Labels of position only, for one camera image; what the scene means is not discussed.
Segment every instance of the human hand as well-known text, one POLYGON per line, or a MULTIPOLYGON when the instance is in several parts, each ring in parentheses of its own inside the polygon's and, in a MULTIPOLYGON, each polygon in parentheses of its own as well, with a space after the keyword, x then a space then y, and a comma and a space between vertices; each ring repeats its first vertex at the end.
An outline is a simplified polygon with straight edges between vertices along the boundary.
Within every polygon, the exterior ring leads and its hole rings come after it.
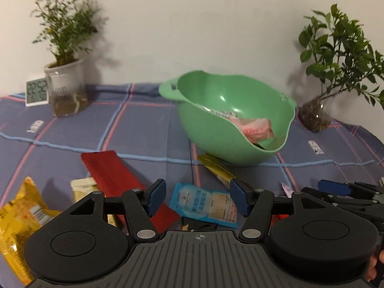
MULTIPOLYGON (((381 263, 384 263, 384 250, 382 252, 380 252, 379 254, 379 260, 381 263)), ((371 256, 369 258, 369 266, 368 266, 368 270, 367 270, 367 273, 365 274, 365 279, 370 282, 371 280, 374 280, 377 276, 377 271, 376 271, 376 264, 378 262, 378 258, 377 257, 374 257, 374 256, 371 256)))

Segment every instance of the blue gripper pad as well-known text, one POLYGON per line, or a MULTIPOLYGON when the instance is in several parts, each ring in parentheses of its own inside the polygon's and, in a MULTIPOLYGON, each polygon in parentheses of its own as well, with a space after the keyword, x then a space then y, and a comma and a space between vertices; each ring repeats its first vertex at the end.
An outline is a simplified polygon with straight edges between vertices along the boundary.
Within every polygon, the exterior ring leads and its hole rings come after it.
POLYGON ((236 180, 234 179, 232 179, 229 183, 229 194, 241 215, 245 217, 249 216, 251 213, 251 207, 247 202, 246 193, 241 189, 241 187, 236 183, 236 180))
POLYGON ((162 182, 152 191, 149 196, 149 203, 145 210, 149 217, 153 217, 156 214, 156 211, 159 209, 161 203, 164 201, 166 194, 166 181, 162 180, 162 182))
POLYGON ((344 183, 320 180, 317 184, 320 191, 331 193, 338 196, 347 196, 351 193, 351 189, 344 183))

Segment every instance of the clock display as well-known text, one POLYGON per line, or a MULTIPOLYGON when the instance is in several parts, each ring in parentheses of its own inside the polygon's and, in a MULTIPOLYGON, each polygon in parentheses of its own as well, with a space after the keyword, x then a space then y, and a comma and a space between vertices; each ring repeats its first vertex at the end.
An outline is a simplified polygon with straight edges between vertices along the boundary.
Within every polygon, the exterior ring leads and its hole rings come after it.
POLYGON ((26 83, 26 104, 45 104, 48 101, 48 84, 46 79, 37 79, 26 83))

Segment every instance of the glass vase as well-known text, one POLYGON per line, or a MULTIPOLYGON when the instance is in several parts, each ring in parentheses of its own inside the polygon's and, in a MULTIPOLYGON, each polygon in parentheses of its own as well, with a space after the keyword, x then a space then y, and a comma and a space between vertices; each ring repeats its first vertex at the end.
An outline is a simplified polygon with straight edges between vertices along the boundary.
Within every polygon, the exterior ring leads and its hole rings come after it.
POLYGON ((88 105, 84 84, 84 59, 44 69, 48 82, 49 103, 53 114, 66 117, 77 114, 88 105))
POLYGON ((329 99, 321 99, 317 96, 304 103, 298 112, 302 125, 312 132, 327 129, 331 123, 331 116, 326 111, 330 102, 329 99))

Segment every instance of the gray ridged plate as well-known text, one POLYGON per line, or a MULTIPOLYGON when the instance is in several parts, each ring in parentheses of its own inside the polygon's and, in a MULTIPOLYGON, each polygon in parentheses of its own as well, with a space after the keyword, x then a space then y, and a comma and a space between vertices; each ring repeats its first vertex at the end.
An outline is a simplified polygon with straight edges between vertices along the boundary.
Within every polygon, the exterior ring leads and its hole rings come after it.
POLYGON ((35 280, 29 288, 368 288, 362 279, 315 285, 289 276, 261 245, 239 242, 231 231, 167 232, 156 243, 137 245, 118 270, 92 283, 62 286, 35 280))

